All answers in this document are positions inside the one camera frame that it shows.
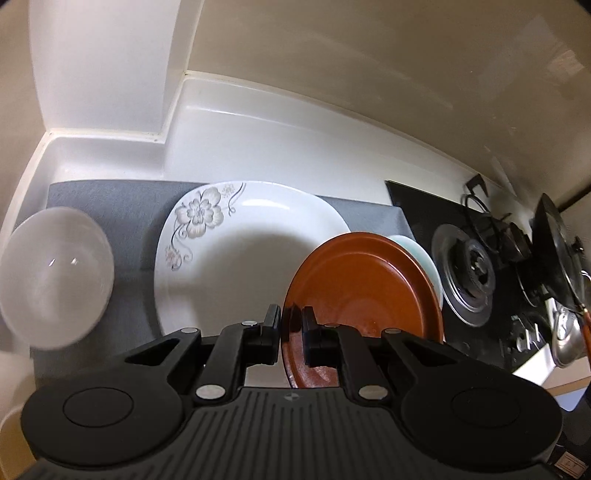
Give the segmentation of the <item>steel kettle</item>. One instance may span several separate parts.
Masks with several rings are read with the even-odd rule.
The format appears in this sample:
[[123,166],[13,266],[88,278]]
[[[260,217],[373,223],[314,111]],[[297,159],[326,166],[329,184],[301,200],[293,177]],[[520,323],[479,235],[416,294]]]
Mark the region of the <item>steel kettle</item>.
[[585,340],[576,311],[555,298],[550,302],[552,358],[557,367],[564,369],[579,358],[587,356]]

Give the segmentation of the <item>plain white bowl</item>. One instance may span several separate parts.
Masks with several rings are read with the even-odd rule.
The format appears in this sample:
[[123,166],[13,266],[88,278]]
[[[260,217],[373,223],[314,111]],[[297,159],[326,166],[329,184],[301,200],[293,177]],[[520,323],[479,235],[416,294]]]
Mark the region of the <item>plain white bowl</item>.
[[70,207],[39,211],[20,224],[1,256],[1,315],[22,342],[56,350],[100,321],[114,284],[106,234]]

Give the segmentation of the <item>brown round plate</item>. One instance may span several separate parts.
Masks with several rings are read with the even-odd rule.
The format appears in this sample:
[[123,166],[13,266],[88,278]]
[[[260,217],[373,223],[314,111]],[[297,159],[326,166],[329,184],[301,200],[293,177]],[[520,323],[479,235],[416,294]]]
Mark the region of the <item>brown round plate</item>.
[[374,233],[342,234],[315,249],[284,299],[281,354],[290,386],[334,387],[339,384],[334,368],[304,363],[296,311],[307,306],[318,323],[352,326],[365,337],[399,328],[436,342],[444,339],[441,307],[427,273],[407,250]]

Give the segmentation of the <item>small dark pot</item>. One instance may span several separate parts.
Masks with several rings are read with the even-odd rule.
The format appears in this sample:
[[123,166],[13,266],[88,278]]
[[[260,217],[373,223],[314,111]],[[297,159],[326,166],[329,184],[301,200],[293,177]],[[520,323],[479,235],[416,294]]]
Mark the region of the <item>small dark pot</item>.
[[530,238],[511,222],[501,229],[502,252],[508,262],[517,263],[532,255]]

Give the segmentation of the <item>grey counter mat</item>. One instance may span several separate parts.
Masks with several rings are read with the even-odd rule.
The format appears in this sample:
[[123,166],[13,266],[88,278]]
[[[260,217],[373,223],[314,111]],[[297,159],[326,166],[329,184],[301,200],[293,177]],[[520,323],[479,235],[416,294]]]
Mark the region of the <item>grey counter mat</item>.
[[[154,299],[157,243],[176,201],[204,185],[101,180],[62,182],[50,187],[50,206],[83,211],[106,234],[114,257],[114,284],[101,320],[84,338],[58,350],[32,351],[39,384],[72,375],[167,335],[160,328]],[[411,234],[398,207],[319,198],[339,212],[348,232]]]

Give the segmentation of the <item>white floral plate front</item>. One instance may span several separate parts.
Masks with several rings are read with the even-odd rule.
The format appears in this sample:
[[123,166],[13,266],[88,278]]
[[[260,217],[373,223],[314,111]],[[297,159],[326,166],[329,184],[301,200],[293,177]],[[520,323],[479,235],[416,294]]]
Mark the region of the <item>white floral plate front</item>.
[[293,187],[230,181],[190,190],[168,213],[156,248],[162,332],[195,327],[211,336],[262,319],[283,304],[308,255],[348,230],[332,205]]

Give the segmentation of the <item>left stove burner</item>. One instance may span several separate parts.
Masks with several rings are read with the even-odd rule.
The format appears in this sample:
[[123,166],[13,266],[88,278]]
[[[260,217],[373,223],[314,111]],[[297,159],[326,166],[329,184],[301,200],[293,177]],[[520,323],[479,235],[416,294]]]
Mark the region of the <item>left stove burner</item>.
[[484,326],[492,313],[496,287],[485,248],[457,226],[443,224],[434,233],[431,249],[452,311],[468,326]]

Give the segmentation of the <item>black wok lid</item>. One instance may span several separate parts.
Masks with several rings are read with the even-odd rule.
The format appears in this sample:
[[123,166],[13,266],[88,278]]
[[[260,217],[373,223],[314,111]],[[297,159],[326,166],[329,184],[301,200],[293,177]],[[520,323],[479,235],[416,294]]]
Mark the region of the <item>black wok lid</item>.
[[532,226],[533,249],[542,282],[550,295],[577,314],[587,312],[581,264],[567,240],[566,226],[551,200],[543,193]]

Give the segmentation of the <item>teal spiral bowl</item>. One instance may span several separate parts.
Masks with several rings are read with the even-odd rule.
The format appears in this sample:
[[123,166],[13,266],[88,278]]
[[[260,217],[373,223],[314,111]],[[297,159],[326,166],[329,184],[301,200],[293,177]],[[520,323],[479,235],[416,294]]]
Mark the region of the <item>teal spiral bowl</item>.
[[434,288],[440,309],[443,309],[443,284],[431,256],[419,243],[405,235],[390,235],[389,239],[405,249],[419,263]]

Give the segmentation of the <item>black gas stove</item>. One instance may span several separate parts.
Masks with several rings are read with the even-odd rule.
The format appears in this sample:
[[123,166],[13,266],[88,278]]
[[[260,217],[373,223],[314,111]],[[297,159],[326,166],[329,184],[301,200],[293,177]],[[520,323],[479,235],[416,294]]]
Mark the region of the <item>black gas stove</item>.
[[444,337],[478,361],[514,372],[548,348],[564,368],[584,346],[574,313],[550,297],[530,237],[509,214],[493,215],[470,179],[459,202],[387,181],[443,285]]

